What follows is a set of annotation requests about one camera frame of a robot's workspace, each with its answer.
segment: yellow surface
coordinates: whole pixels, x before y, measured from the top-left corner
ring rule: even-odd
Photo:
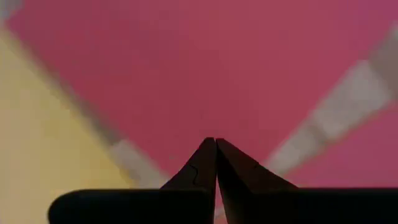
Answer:
[[[0,223],[47,223],[60,194],[128,188],[78,110],[0,28]]]

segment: blurred background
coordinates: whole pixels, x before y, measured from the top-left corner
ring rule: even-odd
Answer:
[[[160,187],[208,136],[301,187],[398,186],[396,1],[0,0],[0,16],[1,223],[46,223],[71,190]]]

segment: pink surface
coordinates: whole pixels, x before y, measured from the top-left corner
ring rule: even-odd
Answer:
[[[10,28],[173,174],[206,136],[263,160],[397,1],[25,0]]]
[[[398,104],[288,175],[306,187],[398,187]]]

